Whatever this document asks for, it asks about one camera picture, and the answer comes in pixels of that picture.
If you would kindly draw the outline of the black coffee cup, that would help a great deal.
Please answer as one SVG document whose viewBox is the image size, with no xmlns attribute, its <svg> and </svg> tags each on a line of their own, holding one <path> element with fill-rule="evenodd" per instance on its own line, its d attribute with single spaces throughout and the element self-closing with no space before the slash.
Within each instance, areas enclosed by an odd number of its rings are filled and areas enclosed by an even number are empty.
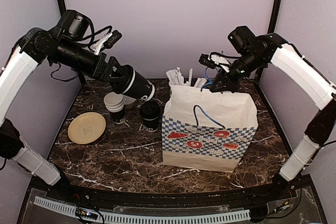
<svg viewBox="0 0 336 224">
<path fill-rule="evenodd" d="M 121 66 L 121 70 L 122 77 L 110 82 L 115 93 L 143 101 L 150 101 L 153 98 L 155 86 L 149 80 L 130 65 Z"/>
<path fill-rule="evenodd" d="M 140 116 L 148 131 L 154 132 L 159 128 L 161 110 L 155 101 L 148 101 L 141 105 Z"/>
</svg>

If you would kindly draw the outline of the stack of paper cups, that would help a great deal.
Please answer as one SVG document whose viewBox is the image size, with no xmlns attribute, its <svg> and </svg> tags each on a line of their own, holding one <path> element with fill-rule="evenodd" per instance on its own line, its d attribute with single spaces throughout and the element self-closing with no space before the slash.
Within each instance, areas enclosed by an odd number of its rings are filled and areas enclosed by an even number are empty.
<svg viewBox="0 0 336 224">
<path fill-rule="evenodd" d="M 125 121 L 124 98 L 122 94 L 110 92 L 104 97 L 104 104 L 110 113 L 110 117 L 115 124 Z"/>
</svg>

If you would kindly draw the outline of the checkered paper bag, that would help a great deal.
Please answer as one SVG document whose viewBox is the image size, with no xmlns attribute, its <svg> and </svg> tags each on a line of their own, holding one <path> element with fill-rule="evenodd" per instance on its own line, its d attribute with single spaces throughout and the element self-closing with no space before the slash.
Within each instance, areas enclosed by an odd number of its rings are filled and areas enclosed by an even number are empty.
<svg viewBox="0 0 336 224">
<path fill-rule="evenodd" d="M 163 164 L 233 172 L 258 127 L 251 95 L 169 86 L 161 128 Z"/>
</svg>

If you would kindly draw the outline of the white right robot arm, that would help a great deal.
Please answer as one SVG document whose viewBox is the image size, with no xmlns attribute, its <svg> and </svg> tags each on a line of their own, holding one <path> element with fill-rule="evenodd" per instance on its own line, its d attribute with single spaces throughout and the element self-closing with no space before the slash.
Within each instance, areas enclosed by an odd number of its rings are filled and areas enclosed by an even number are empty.
<svg viewBox="0 0 336 224">
<path fill-rule="evenodd" d="M 272 33 L 255 36 L 237 30 L 228 36 L 237 57 L 229 63 L 228 56 L 211 52 L 207 56 L 210 67 L 219 67 L 210 88 L 212 92 L 238 90 L 240 81 L 260 67 L 272 65 L 285 74 L 300 89 L 310 105 L 311 120 L 298 141 L 296 148 L 278 172 L 279 180 L 268 188 L 273 200 L 280 199 L 288 191 L 287 182 L 293 180 L 312 161 L 329 139 L 335 127 L 335 84 L 323 76 L 290 42 Z"/>
</svg>

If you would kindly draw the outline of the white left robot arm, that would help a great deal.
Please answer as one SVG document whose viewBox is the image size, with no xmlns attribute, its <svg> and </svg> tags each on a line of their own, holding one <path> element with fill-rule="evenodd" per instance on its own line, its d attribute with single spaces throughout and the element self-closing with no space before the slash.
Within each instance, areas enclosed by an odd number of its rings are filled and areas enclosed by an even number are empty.
<svg viewBox="0 0 336 224">
<path fill-rule="evenodd" d="M 74 189 L 60 168 L 47 161 L 29 147 L 6 114 L 21 87 L 36 68 L 47 59 L 52 65 L 60 63 L 90 78 L 109 82 L 116 93 L 126 93 L 135 79 L 135 71 L 129 65 L 120 65 L 105 54 L 94 54 L 82 44 L 87 27 L 57 25 L 46 31 L 31 29 L 12 50 L 1 73 L 1 157 L 11 159 L 24 169 L 53 187 L 54 193 L 63 201 L 74 197 Z"/>
</svg>

